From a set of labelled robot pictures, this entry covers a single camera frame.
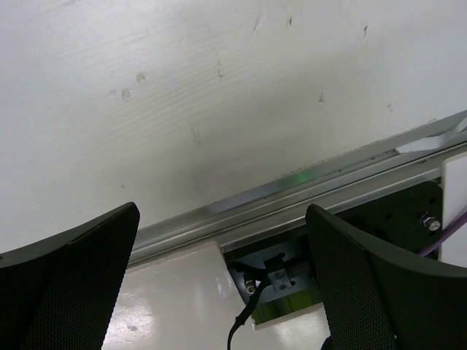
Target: purple cable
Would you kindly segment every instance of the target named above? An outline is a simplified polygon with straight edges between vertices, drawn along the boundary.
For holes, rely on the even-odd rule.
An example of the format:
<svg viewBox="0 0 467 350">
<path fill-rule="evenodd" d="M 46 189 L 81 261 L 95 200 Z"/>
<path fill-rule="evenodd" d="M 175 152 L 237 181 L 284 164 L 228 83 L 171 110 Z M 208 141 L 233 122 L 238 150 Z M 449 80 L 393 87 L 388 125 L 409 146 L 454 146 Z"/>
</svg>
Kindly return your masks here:
<svg viewBox="0 0 467 350">
<path fill-rule="evenodd" d="M 443 233 L 441 234 L 441 237 L 439 238 L 438 241 L 435 243 L 431 244 L 430 246 L 425 247 L 421 252 L 420 255 L 422 257 L 430 254 L 433 250 L 441 246 L 454 232 L 459 230 L 462 226 L 464 226 L 467 223 L 467 211 L 460 215 L 456 220 L 451 222 L 444 230 Z"/>
</svg>

